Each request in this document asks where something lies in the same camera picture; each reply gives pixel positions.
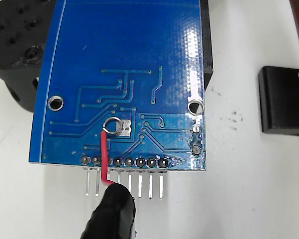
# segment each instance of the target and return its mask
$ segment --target black object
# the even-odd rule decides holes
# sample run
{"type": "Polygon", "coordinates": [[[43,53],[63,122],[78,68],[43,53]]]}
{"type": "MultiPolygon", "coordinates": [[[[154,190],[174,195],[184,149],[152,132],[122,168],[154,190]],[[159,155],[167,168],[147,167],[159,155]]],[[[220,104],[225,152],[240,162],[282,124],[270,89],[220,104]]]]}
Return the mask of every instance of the black object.
{"type": "Polygon", "coordinates": [[[145,166],[145,159],[144,158],[137,158],[136,159],[136,166],[142,168],[145,166]]]}
{"type": "Polygon", "coordinates": [[[115,159],[114,159],[114,165],[115,165],[116,167],[120,167],[120,166],[122,166],[122,165],[123,165],[123,160],[122,160],[121,158],[115,158],[115,159]]]}
{"type": "Polygon", "coordinates": [[[127,167],[132,167],[134,165],[134,159],[132,159],[132,158],[125,159],[125,165],[127,167]]]}
{"type": "Polygon", "coordinates": [[[147,161],[147,166],[150,167],[150,168],[154,168],[156,166],[156,164],[157,164],[157,161],[154,158],[149,159],[147,161]]]}
{"type": "Polygon", "coordinates": [[[101,165],[101,158],[98,156],[95,156],[92,158],[92,164],[94,165],[101,165]]]}
{"type": "Polygon", "coordinates": [[[203,77],[204,89],[206,90],[213,74],[211,28],[208,0],[200,0],[200,8],[202,25],[203,77]]]}
{"type": "MultiPolygon", "coordinates": [[[[38,78],[56,0],[0,1],[0,78],[13,98],[34,111],[38,78]]],[[[204,87],[213,74],[208,0],[201,0],[204,87]]]]}
{"type": "Polygon", "coordinates": [[[299,135],[299,70],[266,66],[259,86],[262,131],[299,135]]]}
{"type": "Polygon", "coordinates": [[[100,205],[92,213],[91,219],[82,233],[81,239],[130,239],[136,207],[133,197],[123,185],[110,185],[100,205]]]}
{"type": "Polygon", "coordinates": [[[158,167],[160,168],[167,168],[168,167],[168,160],[165,158],[161,158],[158,160],[158,167]]]}

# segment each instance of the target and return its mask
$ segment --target white table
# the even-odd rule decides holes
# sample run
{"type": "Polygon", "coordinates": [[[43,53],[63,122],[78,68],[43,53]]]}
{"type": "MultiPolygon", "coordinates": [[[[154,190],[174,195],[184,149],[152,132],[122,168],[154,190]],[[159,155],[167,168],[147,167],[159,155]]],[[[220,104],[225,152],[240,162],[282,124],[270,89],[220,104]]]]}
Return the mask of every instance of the white table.
{"type": "MultiPolygon", "coordinates": [[[[158,175],[152,200],[145,175],[137,238],[299,239],[299,137],[261,133],[257,81],[265,65],[299,68],[290,3],[209,4],[207,172],[168,173],[162,201],[158,175]]],[[[96,173],[86,197],[83,169],[29,164],[31,121],[0,80],[0,238],[78,239],[100,201],[93,196],[96,173]]]]}

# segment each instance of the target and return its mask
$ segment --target black plastic part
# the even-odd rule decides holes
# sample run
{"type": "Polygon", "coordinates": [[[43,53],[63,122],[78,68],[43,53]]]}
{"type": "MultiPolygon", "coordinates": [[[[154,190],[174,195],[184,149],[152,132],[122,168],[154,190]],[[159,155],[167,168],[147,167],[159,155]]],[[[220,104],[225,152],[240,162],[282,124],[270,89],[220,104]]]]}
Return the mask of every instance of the black plastic part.
{"type": "Polygon", "coordinates": [[[266,66],[259,88],[262,131],[299,135],[299,70],[266,66]]]}
{"type": "Polygon", "coordinates": [[[147,166],[150,168],[156,167],[156,164],[157,164],[157,160],[154,158],[151,158],[147,161],[147,166]]]}
{"type": "Polygon", "coordinates": [[[101,165],[101,157],[95,156],[92,158],[92,164],[95,166],[101,165]]]}
{"type": "Polygon", "coordinates": [[[114,159],[114,165],[115,165],[116,167],[120,167],[120,166],[122,166],[122,165],[123,165],[123,160],[122,160],[121,158],[115,158],[115,159],[114,159]]]}
{"type": "Polygon", "coordinates": [[[135,163],[135,161],[134,161],[134,159],[132,159],[132,158],[127,158],[127,159],[125,159],[125,165],[126,165],[127,167],[132,167],[132,166],[134,166],[134,163],[135,163]]]}
{"type": "Polygon", "coordinates": [[[31,112],[55,2],[0,1],[0,78],[19,105],[31,112]]]}
{"type": "Polygon", "coordinates": [[[159,168],[167,168],[168,167],[168,159],[161,158],[158,160],[158,167],[159,168]]]}
{"type": "Polygon", "coordinates": [[[200,0],[200,8],[201,8],[201,25],[202,25],[204,89],[207,89],[207,86],[213,75],[213,58],[212,58],[211,28],[210,28],[208,0],[200,0]]]}
{"type": "Polygon", "coordinates": [[[136,159],[136,166],[142,168],[145,166],[145,159],[144,158],[137,158],[136,159]]]}

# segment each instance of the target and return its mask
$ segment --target blue circuit board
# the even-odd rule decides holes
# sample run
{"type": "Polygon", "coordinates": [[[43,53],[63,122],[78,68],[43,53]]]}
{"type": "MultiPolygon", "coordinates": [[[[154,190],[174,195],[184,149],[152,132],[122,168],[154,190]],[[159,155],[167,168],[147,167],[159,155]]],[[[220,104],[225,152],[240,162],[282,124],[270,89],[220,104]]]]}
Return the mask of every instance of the blue circuit board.
{"type": "Polygon", "coordinates": [[[100,167],[105,126],[112,169],[206,170],[202,59],[199,0],[57,0],[29,161],[100,167]]]}

